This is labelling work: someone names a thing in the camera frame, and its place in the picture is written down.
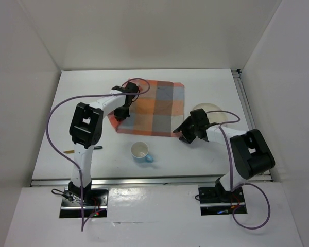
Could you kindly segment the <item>orange blue checkered cloth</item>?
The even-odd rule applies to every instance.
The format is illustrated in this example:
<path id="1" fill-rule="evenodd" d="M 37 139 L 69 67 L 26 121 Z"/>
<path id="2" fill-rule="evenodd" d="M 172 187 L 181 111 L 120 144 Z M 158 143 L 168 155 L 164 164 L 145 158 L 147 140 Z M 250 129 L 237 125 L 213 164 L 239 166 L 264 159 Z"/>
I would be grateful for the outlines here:
<path id="1" fill-rule="evenodd" d="M 108 119 L 117 133 L 180 137 L 173 131 L 184 121 L 185 87 L 182 83 L 149 80 L 150 89 L 133 102 L 129 117 L 118 121 L 111 113 Z"/>

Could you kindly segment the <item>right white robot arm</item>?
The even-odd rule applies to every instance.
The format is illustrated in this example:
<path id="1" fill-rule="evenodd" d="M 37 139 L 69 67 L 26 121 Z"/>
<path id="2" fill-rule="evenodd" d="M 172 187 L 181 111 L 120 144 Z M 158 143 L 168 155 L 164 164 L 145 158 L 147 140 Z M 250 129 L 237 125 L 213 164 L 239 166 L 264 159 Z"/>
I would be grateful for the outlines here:
<path id="1" fill-rule="evenodd" d="M 260 130 L 240 131 L 227 128 L 229 123 L 211 123 L 204 109 L 190 112 L 190 116 L 175 130 L 179 140 L 187 144 L 196 138 L 222 144 L 227 148 L 229 172 L 215 181 L 209 201 L 228 202 L 233 192 L 250 178 L 272 169 L 276 162 Z"/>

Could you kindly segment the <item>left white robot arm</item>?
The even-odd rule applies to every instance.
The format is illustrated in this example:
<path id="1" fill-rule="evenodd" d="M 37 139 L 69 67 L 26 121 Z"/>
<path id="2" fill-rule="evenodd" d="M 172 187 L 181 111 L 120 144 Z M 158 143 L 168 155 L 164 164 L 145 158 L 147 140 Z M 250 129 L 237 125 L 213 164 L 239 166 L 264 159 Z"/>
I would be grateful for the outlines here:
<path id="1" fill-rule="evenodd" d="M 113 87 L 108 96 L 100 97 L 95 102 L 77 104 L 69 133 L 74 143 L 74 162 L 78 167 L 73 170 L 68 190 L 79 205 L 86 205 L 91 200 L 92 154 L 102 136 L 103 119 L 113 113 L 116 120 L 125 120 L 139 92 L 135 83 L 127 82 L 124 87 Z"/>

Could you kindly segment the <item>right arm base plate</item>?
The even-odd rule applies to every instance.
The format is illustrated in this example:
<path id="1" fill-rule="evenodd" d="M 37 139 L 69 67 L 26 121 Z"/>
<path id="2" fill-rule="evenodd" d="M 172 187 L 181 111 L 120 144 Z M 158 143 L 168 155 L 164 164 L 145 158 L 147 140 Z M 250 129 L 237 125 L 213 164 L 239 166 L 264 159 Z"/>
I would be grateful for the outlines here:
<path id="1" fill-rule="evenodd" d="M 236 214 L 247 214 L 244 193 L 241 188 L 219 197 L 214 187 L 199 187 L 195 200 L 200 203 L 202 216 L 231 215 L 234 210 Z"/>

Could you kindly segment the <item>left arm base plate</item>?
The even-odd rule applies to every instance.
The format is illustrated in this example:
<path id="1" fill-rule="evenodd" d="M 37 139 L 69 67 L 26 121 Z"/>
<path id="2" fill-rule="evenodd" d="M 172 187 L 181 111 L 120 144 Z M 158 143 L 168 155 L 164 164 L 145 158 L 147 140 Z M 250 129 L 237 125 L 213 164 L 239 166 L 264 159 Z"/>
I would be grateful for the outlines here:
<path id="1" fill-rule="evenodd" d="M 66 188 L 58 191 L 62 196 L 59 218 L 81 218 L 81 199 Z M 92 189 L 91 195 L 84 201 L 84 217 L 93 214 L 93 218 L 106 218 L 109 190 L 107 188 Z"/>

